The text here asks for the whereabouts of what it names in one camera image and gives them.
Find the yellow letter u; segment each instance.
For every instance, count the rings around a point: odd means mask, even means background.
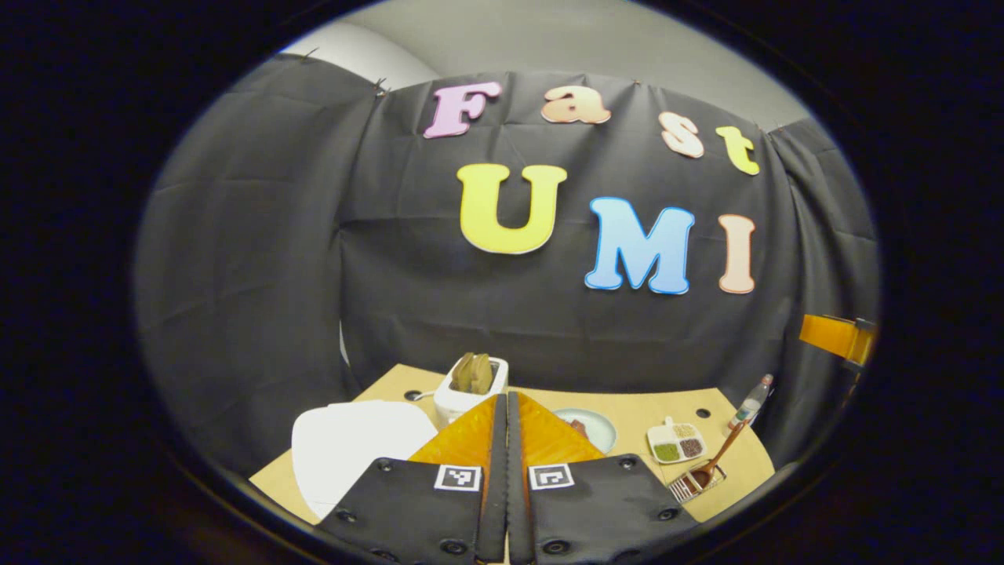
[[[464,183],[460,200],[460,229],[475,247],[492,253],[518,255],[539,248],[551,238],[558,200],[558,183],[568,178],[561,167],[530,165],[523,178],[530,181],[530,218],[519,228],[498,221],[499,185],[509,178],[504,165],[479,163],[457,171]]]

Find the letter m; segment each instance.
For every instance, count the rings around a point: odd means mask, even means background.
[[[690,288],[687,277],[687,236],[694,225],[694,214],[681,208],[665,208],[649,235],[631,203],[622,198],[602,197],[589,203],[599,217],[599,244],[596,265],[585,275],[585,286],[612,291],[619,289],[623,277],[617,272],[620,258],[633,289],[642,287],[652,266],[659,261],[656,274],[649,280],[653,292],[682,295]]]

